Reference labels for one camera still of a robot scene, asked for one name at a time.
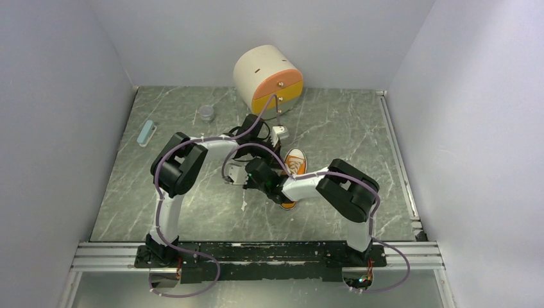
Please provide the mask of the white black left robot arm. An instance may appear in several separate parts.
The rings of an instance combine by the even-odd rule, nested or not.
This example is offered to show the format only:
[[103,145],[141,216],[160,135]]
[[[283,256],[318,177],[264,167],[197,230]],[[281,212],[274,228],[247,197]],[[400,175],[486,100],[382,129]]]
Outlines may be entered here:
[[269,126],[247,115],[243,124],[212,137],[189,137],[176,132],[151,166],[157,205],[145,247],[160,266],[175,263],[180,251],[178,220],[184,196],[192,189],[203,165],[211,160],[229,163],[240,157],[274,161],[281,148],[283,126]]

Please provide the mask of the orange canvas sneaker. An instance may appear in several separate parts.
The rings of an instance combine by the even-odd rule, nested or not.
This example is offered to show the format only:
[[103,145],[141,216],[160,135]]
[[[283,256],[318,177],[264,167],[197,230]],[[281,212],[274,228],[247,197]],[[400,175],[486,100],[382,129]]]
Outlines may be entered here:
[[285,156],[284,164],[292,175],[302,175],[307,170],[307,157],[299,148],[289,150]]

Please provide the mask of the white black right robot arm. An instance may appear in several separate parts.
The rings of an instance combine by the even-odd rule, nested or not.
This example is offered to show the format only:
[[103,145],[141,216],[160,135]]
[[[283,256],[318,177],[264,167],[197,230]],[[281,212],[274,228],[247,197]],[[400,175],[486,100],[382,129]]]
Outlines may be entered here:
[[322,170],[300,175],[280,174],[255,158],[245,172],[246,187],[259,190],[276,204],[290,206],[309,198],[326,200],[348,222],[348,261],[360,266],[370,258],[373,217],[381,202],[380,186],[372,177],[338,158]]

